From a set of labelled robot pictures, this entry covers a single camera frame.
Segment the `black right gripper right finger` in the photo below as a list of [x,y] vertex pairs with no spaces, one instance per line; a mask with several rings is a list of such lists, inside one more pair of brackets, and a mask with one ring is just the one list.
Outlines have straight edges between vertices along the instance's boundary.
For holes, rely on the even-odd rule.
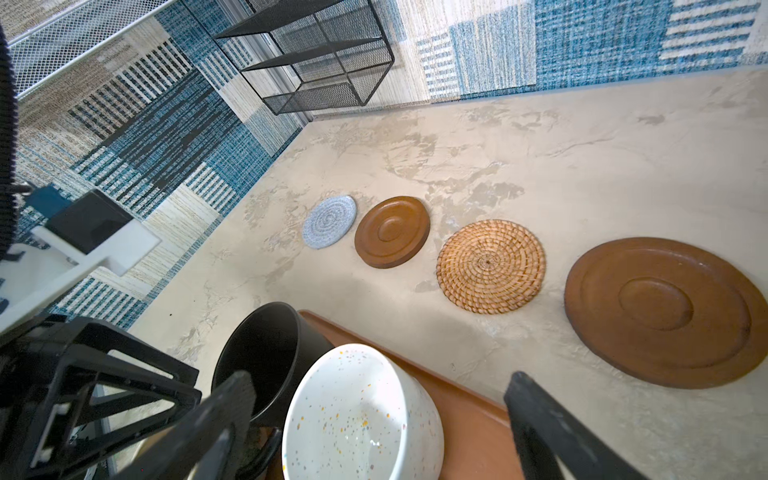
[[522,371],[504,394],[511,431],[526,479],[643,479],[645,476]]

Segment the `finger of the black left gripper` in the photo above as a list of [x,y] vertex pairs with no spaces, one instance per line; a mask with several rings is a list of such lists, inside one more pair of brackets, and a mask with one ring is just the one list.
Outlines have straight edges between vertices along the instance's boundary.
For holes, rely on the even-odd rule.
[[177,423],[197,369],[115,325],[40,315],[1,334],[1,476],[69,479]]

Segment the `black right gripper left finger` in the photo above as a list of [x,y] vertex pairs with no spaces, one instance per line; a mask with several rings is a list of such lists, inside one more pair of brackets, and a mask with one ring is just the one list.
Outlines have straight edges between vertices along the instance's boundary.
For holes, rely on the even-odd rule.
[[255,390],[246,371],[233,373],[118,479],[233,479],[250,428]]

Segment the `black mug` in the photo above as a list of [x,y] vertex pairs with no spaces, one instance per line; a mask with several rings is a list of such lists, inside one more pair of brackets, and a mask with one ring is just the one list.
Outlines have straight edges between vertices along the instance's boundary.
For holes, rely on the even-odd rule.
[[212,387],[237,371],[248,372],[256,395],[251,422],[282,427],[303,377],[332,349],[332,343],[292,306],[267,303],[249,314],[227,340]]

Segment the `white speckled mug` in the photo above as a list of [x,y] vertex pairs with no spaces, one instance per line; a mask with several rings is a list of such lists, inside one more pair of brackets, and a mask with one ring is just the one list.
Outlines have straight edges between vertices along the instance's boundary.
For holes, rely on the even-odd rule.
[[281,447],[286,479],[437,479],[443,460],[434,401],[370,346],[327,352],[293,396]]

